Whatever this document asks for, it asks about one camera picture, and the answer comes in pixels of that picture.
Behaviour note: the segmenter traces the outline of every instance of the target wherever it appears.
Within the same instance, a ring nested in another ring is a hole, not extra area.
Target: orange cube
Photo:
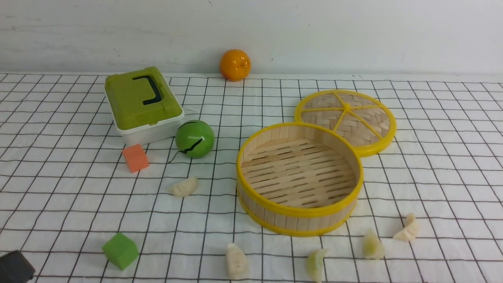
[[[148,167],[148,159],[140,144],[125,148],[122,155],[131,173],[138,172]]]

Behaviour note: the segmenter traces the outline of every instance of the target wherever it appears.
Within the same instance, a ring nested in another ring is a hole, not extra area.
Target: green ball
[[[210,125],[201,120],[190,120],[181,125],[175,135],[177,148],[190,158],[207,155],[215,144]]]

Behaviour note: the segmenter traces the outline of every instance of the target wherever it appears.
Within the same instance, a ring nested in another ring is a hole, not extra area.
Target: woven bamboo
[[[363,184],[362,163],[349,143],[307,123],[260,130],[241,147],[236,166],[244,210],[266,229],[289,236],[339,227]]]
[[[386,106],[370,96],[344,90],[328,90],[304,98],[295,111],[295,121],[334,131],[360,157],[386,149],[396,133],[396,121]]]

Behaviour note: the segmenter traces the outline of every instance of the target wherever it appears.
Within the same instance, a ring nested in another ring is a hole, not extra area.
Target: bamboo steamer lid
[[[380,101],[353,91],[328,90],[302,99],[295,121],[316,124],[344,138],[360,157],[385,150],[393,141],[396,121]]]

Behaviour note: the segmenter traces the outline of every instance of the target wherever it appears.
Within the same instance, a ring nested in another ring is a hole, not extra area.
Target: dumpling
[[[174,185],[172,185],[168,192],[173,194],[174,196],[186,197],[191,195],[194,191],[196,191],[199,186],[199,180],[197,177],[189,177],[183,181],[180,181]]]
[[[244,279],[248,275],[248,260],[236,244],[228,244],[225,257],[227,258],[227,271],[231,280]]]
[[[363,256],[367,259],[381,259],[384,257],[384,246],[372,229],[368,229],[363,237]]]
[[[407,214],[405,227],[393,236],[393,239],[403,242],[414,240],[419,233],[419,222],[416,221],[413,213]]]
[[[324,268],[323,258],[325,257],[327,252],[328,252],[327,249],[319,249],[312,252],[307,257],[306,262],[307,275],[309,275],[309,277],[316,283],[321,283],[321,280],[323,278],[323,268]]]

